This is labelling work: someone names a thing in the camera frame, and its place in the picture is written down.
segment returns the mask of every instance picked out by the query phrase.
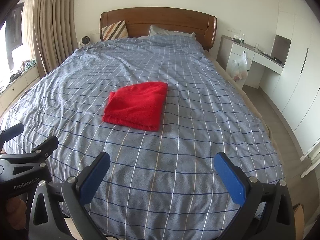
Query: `beige bed sheet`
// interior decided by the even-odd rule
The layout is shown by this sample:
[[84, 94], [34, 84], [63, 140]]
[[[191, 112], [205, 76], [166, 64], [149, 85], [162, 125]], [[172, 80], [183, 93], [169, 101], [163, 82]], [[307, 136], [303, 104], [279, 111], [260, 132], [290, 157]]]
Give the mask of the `beige bed sheet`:
[[216, 70], [218, 71], [218, 73], [225, 79], [227, 80], [229, 83], [231, 83], [236, 90], [238, 91], [238, 93], [241, 95], [242, 99], [244, 100], [244, 103], [246, 104], [246, 106], [251, 110], [251, 112], [258, 117], [264, 128], [266, 129], [266, 132], [270, 138], [270, 141], [272, 143], [272, 146], [274, 147], [275, 151], [278, 153], [278, 158], [280, 159], [280, 162], [283, 164], [283, 160], [282, 160], [282, 156], [281, 153], [279, 152], [279, 148], [278, 145], [273, 137], [272, 131], [270, 129], [270, 127], [267, 126], [267, 124], [265, 123], [265, 121], [263, 120], [261, 114], [258, 112], [258, 110], [256, 109], [256, 107], [253, 105], [253, 103], [250, 101], [250, 99], [248, 98], [247, 94], [241, 90], [240, 88], [238, 88], [238, 86], [236, 85], [236, 83], [234, 82], [234, 80], [227, 74], [227, 72], [220, 66], [220, 64], [214, 59], [214, 57], [207, 52], [206, 50], [204, 51], [205, 56], [212, 61], [212, 63], [214, 64], [214, 66], [216, 67]]

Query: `headboard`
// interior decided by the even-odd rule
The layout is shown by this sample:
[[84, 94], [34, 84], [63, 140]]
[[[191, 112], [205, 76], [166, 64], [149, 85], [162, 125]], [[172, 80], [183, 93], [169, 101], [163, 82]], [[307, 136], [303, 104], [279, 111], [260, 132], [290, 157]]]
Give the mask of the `headboard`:
[[103, 40], [103, 27], [122, 20], [130, 38], [148, 36], [150, 25], [154, 24], [169, 31], [196, 33], [205, 50], [212, 48], [217, 30], [217, 18], [206, 13], [170, 7], [135, 7], [102, 13], [100, 39]]

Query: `red towel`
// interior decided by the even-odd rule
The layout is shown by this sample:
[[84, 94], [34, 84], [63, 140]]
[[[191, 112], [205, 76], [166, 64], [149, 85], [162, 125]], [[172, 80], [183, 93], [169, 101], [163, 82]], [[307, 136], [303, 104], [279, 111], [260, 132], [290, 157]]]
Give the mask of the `red towel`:
[[145, 82], [110, 92], [102, 120], [139, 130], [158, 131], [167, 90], [166, 83]]

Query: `baseboard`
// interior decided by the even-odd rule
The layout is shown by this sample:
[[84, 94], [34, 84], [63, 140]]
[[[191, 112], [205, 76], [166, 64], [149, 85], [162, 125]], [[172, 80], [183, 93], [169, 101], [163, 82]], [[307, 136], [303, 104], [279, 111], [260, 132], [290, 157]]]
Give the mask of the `baseboard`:
[[297, 140], [296, 136], [294, 135], [290, 125], [288, 124], [288, 122], [286, 121], [286, 119], [284, 118], [284, 116], [282, 115], [280, 110], [278, 109], [278, 107], [276, 107], [275, 103], [270, 99], [270, 97], [263, 91], [263, 89], [261, 87], [259, 87], [258, 90], [262, 94], [262, 96], [265, 98], [265, 100], [271, 105], [271, 107], [273, 108], [273, 110], [276, 112], [279, 119], [283, 123], [284, 127], [286, 128], [287, 132], [289, 133], [289, 136], [290, 136], [295, 148], [297, 149], [299, 157], [303, 157], [303, 152], [302, 152], [302, 149], [298, 143], [298, 140]]

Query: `wardrobe handle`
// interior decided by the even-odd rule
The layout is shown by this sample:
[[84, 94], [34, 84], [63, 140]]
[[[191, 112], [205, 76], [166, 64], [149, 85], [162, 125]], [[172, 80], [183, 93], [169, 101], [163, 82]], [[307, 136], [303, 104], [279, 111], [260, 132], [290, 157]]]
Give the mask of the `wardrobe handle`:
[[301, 69], [300, 74], [302, 74], [302, 71], [303, 71], [303, 68], [304, 68], [304, 64], [306, 63], [307, 56], [308, 56], [308, 51], [309, 51], [309, 48], [307, 48], [306, 57], [304, 58], [304, 62], [303, 62], [303, 65], [302, 65], [302, 69]]

